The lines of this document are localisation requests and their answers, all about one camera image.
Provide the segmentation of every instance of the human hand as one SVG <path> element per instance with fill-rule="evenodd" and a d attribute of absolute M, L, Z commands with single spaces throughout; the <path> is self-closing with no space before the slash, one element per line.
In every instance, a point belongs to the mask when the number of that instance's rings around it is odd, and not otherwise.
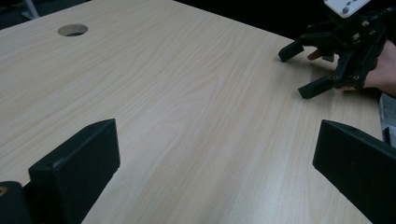
<path fill-rule="evenodd" d="M 321 57 L 320 52 L 315 50 L 307 58 L 312 61 L 319 57 Z M 375 68 L 367 74 L 363 88 L 378 88 L 382 92 L 396 97 L 396 46 L 391 41 L 388 40 L 385 43 Z M 342 88 L 341 90 L 350 91 L 354 88 Z"/>

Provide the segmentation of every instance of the wood grain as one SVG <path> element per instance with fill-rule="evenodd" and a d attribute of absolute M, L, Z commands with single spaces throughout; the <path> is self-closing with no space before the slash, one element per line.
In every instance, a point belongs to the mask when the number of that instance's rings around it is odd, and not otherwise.
<path fill-rule="evenodd" d="M 65 37 L 58 29 L 86 25 Z M 170 0 L 94 0 L 0 31 L 0 180 L 116 119 L 121 167 L 84 223 L 369 223 L 312 165 L 322 119 L 380 138 L 360 91 L 279 35 Z"/>

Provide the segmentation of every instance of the wooden table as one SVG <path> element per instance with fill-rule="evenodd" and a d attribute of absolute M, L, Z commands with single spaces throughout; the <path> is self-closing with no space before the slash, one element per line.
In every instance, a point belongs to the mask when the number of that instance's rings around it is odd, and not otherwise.
<path fill-rule="evenodd" d="M 84 35 L 58 29 L 80 23 Z M 380 138 L 359 91 L 298 88 L 334 64 L 171 0 L 94 0 L 0 32 L 0 181 L 116 119 L 121 165 L 84 223 L 369 223 L 312 165 L 319 125 Z"/>

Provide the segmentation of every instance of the table surface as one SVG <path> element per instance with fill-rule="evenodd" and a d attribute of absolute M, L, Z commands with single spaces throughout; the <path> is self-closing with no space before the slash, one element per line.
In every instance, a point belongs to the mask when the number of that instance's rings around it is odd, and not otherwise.
<path fill-rule="evenodd" d="M 81 23 L 85 35 L 58 29 Z M 323 119 L 378 139 L 378 104 L 298 88 L 285 37 L 171 0 L 93 0 L 0 31 L 0 181 L 116 119 L 120 169 L 83 223 L 369 223 L 312 165 Z"/>

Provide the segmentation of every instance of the dark floor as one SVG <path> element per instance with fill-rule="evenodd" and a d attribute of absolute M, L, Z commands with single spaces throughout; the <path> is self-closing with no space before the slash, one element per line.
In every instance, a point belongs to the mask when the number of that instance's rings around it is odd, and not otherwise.
<path fill-rule="evenodd" d="M 51 13 L 73 7 L 85 0 L 34 0 L 35 9 L 39 16 L 49 15 Z M 26 7 L 22 1 L 2 0 L 0 3 L 0 30 L 29 21 L 22 16 Z"/>

